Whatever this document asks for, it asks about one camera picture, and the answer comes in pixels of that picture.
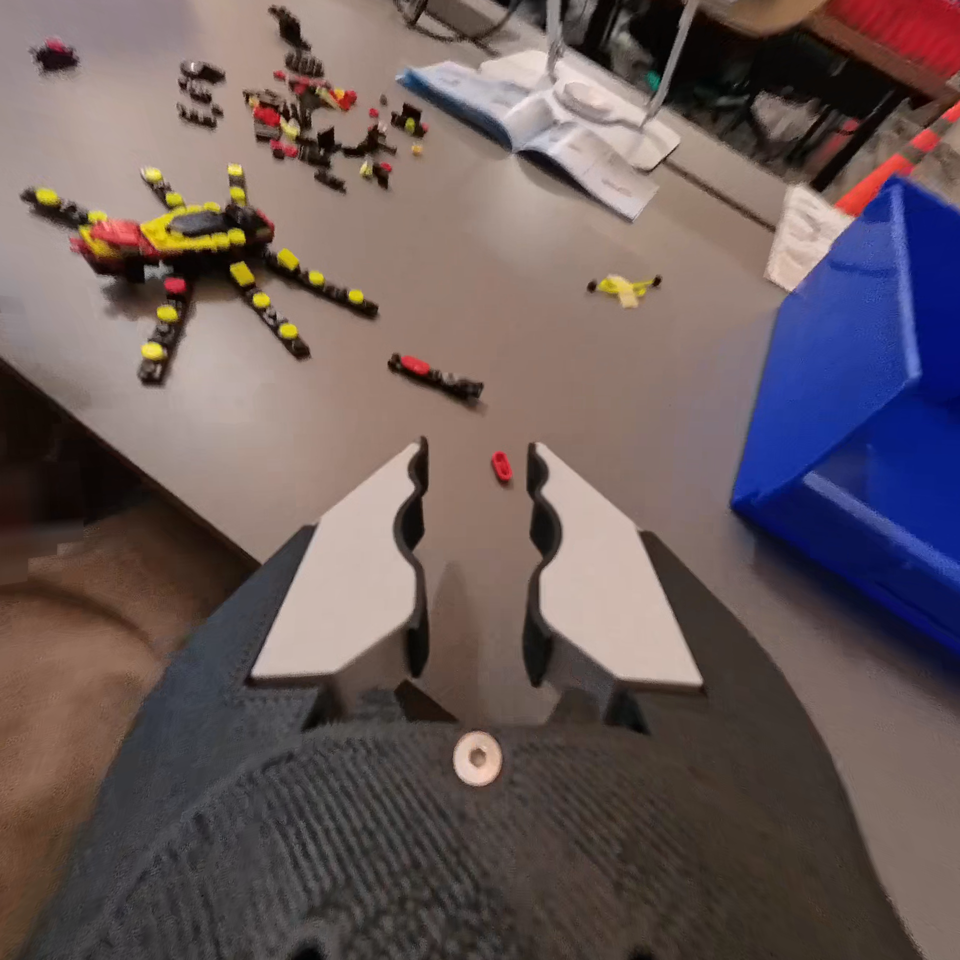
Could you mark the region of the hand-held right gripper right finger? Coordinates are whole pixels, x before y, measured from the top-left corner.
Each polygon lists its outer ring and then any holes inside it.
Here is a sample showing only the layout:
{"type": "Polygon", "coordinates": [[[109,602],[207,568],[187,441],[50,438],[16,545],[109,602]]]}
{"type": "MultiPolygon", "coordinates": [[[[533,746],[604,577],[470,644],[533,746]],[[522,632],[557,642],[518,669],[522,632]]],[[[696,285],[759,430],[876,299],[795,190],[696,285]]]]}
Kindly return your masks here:
{"type": "Polygon", "coordinates": [[[637,524],[541,441],[528,447],[526,490],[539,555],[522,630],[531,686],[703,693],[637,524]]]}

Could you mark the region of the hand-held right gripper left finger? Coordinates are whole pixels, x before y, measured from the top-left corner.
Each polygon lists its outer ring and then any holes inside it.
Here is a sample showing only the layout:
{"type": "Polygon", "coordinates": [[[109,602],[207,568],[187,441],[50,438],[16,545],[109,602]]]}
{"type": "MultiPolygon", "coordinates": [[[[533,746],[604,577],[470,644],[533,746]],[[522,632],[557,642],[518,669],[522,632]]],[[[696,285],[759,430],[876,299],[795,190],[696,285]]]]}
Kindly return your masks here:
{"type": "Polygon", "coordinates": [[[361,694],[423,674],[430,635],[416,549],[428,487],[420,437],[318,519],[250,668],[253,685],[361,694]]]}

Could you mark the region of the black lego strip red tile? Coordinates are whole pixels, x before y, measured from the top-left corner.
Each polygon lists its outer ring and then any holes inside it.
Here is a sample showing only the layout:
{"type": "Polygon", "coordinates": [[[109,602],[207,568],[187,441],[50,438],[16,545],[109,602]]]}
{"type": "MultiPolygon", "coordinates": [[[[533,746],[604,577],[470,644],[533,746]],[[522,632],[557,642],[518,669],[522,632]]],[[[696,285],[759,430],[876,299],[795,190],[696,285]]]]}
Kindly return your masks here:
{"type": "Polygon", "coordinates": [[[479,402],[484,391],[483,382],[440,370],[410,354],[391,354],[387,367],[397,375],[466,404],[479,402]]]}

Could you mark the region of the yellow black lego spider model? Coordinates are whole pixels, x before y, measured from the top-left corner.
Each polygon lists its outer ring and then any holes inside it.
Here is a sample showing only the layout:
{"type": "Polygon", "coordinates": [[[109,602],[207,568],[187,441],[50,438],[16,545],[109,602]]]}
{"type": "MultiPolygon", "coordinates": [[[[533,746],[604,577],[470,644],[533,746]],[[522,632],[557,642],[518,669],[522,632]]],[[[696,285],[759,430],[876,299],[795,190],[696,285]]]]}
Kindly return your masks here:
{"type": "Polygon", "coordinates": [[[227,203],[188,203],[162,171],[144,167],[142,182],[165,212],[148,221],[118,219],[87,209],[49,187],[29,186],[19,195],[35,215],[71,227],[72,252],[100,277],[144,283],[149,270],[163,273],[164,302],[157,307],[150,338],[141,345],[137,371],[144,386],[164,384],[186,329],[197,283],[227,279],[272,337],[298,361],[310,357],[299,328],[258,285],[255,264],[314,296],[373,320],[379,306],[361,290],[340,286],[320,270],[307,269],[286,247],[273,249],[275,225],[248,199],[240,164],[227,167],[227,203]]]}

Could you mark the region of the pile of lego pieces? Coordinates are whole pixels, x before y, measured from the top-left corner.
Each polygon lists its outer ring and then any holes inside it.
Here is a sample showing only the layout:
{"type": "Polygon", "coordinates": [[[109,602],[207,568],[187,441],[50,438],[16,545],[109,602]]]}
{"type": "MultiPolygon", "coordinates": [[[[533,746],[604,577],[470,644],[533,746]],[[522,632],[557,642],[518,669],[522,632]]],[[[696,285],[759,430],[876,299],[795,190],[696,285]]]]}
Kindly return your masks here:
{"type": "Polygon", "coordinates": [[[267,145],[277,161],[296,161],[310,166],[316,182],[341,194],[346,193],[346,182],[334,173],[337,157],[358,160],[361,178],[388,189],[393,173],[391,158],[398,152],[388,139],[389,131],[401,131],[412,138],[412,155],[420,156],[429,132],[423,111],[404,102],[399,110],[387,115],[385,109],[389,102],[382,95],[379,105],[368,110],[371,123],[363,138],[354,145],[342,143],[335,126],[315,128],[314,114],[318,111],[347,114],[356,105],[357,94],[353,89],[330,83],[323,62],[313,54],[302,22],[293,11],[273,4],[268,6],[268,14],[287,46],[283,68],[272,74],[285,90],[249,88],[242,91],[256,141],[267,145]]]}

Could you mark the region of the red and black lego piece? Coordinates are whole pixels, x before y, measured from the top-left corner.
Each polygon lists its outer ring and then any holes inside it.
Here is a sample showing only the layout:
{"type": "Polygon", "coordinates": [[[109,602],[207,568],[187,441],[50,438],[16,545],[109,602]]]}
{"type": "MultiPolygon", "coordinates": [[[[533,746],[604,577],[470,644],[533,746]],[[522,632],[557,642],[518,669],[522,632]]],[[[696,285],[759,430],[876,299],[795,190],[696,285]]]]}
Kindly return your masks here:
{"type": "Polygon", "coordinates": [[[29,53],[43,74],[71,70],[80,64],[76,49],[56,37],[48,37],[39,45],[30,47],[29,53]]]}

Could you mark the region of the blue plastic bin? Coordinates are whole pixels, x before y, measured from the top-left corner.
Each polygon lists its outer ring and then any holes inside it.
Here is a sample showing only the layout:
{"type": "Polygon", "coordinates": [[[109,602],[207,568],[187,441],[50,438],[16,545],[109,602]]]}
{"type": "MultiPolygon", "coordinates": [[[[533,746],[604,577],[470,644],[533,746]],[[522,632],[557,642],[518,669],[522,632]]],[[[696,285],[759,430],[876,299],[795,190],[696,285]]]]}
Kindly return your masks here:
{"type": "Polygon", "coordinates": [[[888,181],[774,323],[730,507],[959,649],[959,214],[888,181]]]}

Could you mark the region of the white paper sheet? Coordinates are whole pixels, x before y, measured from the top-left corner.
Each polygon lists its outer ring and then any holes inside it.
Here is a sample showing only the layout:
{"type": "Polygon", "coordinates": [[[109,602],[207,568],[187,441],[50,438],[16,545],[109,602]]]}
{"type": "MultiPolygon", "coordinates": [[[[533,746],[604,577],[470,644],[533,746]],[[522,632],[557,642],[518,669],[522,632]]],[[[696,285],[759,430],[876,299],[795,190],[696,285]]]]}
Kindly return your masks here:
{"type": "Polygon", "coordinates": [[[774,230],[764,278],[792,293],[826,257],[855,218],[804,184],[789,185],[774,230]]]}

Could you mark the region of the open instruction booklet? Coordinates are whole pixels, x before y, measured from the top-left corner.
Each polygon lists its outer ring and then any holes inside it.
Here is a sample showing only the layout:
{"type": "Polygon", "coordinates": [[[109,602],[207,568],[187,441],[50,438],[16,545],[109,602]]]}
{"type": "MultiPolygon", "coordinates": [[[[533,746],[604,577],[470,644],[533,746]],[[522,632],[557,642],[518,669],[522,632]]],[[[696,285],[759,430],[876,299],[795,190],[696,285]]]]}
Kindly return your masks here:
{"type": "Polygon", "coordinates": [[[451,60],[406,67],[395,79],[509,154],[544,163],[623,220],[636,221],[656,194],[653,181],[536,80],[451,60]]]}

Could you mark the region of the white monitor stand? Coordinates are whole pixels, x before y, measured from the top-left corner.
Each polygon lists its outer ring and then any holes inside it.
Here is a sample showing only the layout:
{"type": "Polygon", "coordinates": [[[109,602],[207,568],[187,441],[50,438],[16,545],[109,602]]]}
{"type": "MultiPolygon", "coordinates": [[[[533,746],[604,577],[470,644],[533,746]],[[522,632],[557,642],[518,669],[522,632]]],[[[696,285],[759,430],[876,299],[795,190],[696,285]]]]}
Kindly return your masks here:
{"type": "Polygon", "coordinates": [[[623,134],[608,134],[606,141],[631,167],[648,173],[669,158],[681,142],[678,132],[658,117],[699,7],[698,1],[683,2],[678,30],[659,86],[644,106],[632,104],[586,75],[561,66],[565,51],[561,1],[546,4],[548,47],[545,53],[527,50],[492,58],[478,70],[488,79],[508,81],[523,90],[547,95],[560,107],[563,117],[576,117],[594,130],[602,127],[624,130],[623,134]]]}

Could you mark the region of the brown wooden table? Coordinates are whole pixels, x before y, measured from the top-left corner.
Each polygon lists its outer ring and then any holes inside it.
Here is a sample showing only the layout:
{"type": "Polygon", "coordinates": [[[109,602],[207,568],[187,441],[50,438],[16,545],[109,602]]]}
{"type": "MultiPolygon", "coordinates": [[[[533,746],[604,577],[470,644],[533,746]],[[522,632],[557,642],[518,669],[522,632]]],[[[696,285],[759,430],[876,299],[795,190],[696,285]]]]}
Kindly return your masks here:
{"type": "Polygon", "coordinates": [[[691,104],[711,130],[774,173],[803,171],[828,194],[902,109],[915,126],[958,101],[958,73],[941,78],[826,12],[828,2],[704,3],[712,70],[691,104]]]}

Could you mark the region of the red ribbed object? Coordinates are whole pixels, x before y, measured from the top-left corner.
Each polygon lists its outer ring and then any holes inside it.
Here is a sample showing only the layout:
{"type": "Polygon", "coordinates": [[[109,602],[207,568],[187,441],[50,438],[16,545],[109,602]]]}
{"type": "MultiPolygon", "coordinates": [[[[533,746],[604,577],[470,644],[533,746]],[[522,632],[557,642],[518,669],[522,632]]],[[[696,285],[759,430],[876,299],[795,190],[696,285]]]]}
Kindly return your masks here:
{"type": "Polygon", "coordinates": [[[959,71],[958,1],[830,1],[825,11],[943,79],[959,71]]]}

